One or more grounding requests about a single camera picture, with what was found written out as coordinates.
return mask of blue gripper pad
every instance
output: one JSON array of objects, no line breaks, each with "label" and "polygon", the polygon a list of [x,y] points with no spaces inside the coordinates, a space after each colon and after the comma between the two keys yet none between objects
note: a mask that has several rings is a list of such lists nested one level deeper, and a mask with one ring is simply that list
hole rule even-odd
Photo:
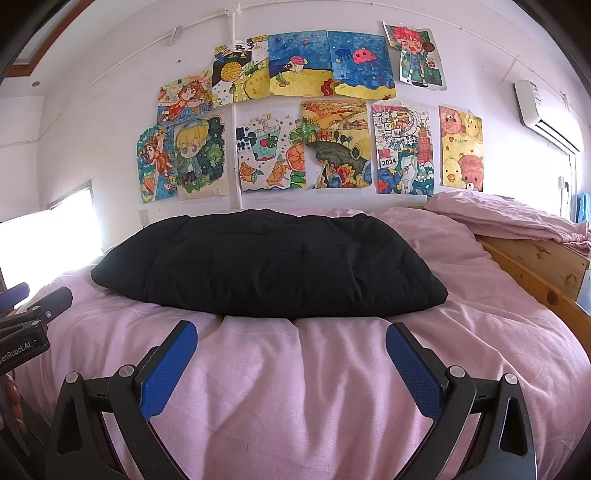
[{"label": "blue gripper pad", "polygon": [[443,412],[441,386],[395,324],[386,331],[386,350],[421,414],[437,421]]},{"label": "blue gripper pad", "polygon": [[196,349],[197,329],[187,322],[141,385],[139,410],[146,421],[162,413]]}]

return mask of cartoon girl drawing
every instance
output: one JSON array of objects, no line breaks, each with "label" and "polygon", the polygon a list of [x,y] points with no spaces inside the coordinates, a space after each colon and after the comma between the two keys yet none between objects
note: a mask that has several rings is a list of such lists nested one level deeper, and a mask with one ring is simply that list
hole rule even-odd
[{"label": "cartoon girl drawing", "polygon": [[404,73],[408,72],[403,76],[413,85],[426,87],[425,67],[428,52],[423,46],[421,35],[410,28],[399,27],[392,29],[392,37],[402,46],[402,69]]},{"label": "cartoon girl drawing", "polygon": [[163,153],[165,136],[166,133],[160,131],[155,137],[149,137],[148,142],[140,151],[141,156],[144,158],[148,166],[156,164],[156,171],[152,181],[152,185],[154,186],[152,192],[153,200],[156,199],[159,176],[164,177],[164,182],[174,184],[174,179],[170,178],[170,171],[173,168],[173,165],[170,163],[170,156],[166,153]]},{"label": "cartoon girl drawing", "polygon": [[194,80],[184,85],[176,94],[176,103],[162,112],[164,122],[174,122],[185,108],[195,108],[207,101],[207,92],[203,85]]}]

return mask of pink bedsheet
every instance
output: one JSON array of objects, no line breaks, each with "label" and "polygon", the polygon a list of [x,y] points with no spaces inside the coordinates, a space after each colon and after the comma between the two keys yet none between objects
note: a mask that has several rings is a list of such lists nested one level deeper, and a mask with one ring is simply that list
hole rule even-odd
[{"label": "pink bedsheet", "polygon": [[[444,305],[395,320],[446,365],[463,365],[473,377],[517,374],[539,478],[552,478],[591,420],[591,365],[583,348],[465,226],[421,210],[392,208],[377,216],[449,290]],[[114,295],[93,284],[89,271],[65,274],[38,294],[66,285],[74,296],[72,308],[49,326],[51,349],[17,371],[25,398],[48,419],[68,372],[112,375],[186,319],[198,328],[199,346],[152,424],[191,479],[391,480],[427,433],[430,420],[386,353],[387,320],[222,321]],[[127,471],[141,478],[112,418],[108,423]],[[475,426],[476,418],[468,433]],[[454,475],[468,444],[464,435],[443,478]]]},{"label": "pink bedsheet", "polygon": [[591,231],[587,222],[573,223],[514,199],[454,190],[435,194],[425,209],[463,223],[475,235],[553,240],[583,255],[591,255]]}]

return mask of black clamp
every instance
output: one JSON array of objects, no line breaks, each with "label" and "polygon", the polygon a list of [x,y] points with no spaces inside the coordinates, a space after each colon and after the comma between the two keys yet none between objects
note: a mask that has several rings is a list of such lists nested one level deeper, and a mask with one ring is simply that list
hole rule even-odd
[{"label": "black clamp", "polygon": [[197,329],[180,321],[137,367],[85,380],[66,376],[57,400],[47,451],[46,480],[128,480],[103,412],[113,413],[135,464],[146,480],[187,480],[150,418],[164,409],[197,348]]},{"label": "black clamp", "polygon": [[[17,285],[0,294],[0,307],[8,311],[29,295],[27,284]],[[19,448],[19,455],[30,451],[17,427],[10,407],[4,375],[49,349],[47,324],[72,306],[72,292],[61,287],[30,306],[26,312],[0,320],[0,414]]]},{"label": "black clamp", "polygon": [[388,327],[386,349],[418,409],[434,421],[395,480],[436,480],[472,413],[480,420],[455,479],[536,479],[530,419],[514,374],[483,380],[446,368],[401,322]]}]

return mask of power outlet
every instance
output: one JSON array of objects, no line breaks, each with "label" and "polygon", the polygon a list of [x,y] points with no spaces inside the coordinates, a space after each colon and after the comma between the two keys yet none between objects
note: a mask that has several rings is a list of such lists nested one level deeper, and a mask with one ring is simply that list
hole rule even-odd
[{"label": "power outlet", "polygon": [[139,221],[142,223],[143,228],[146,228],[150,224],[150,216],[147,210],[139,211]]}]

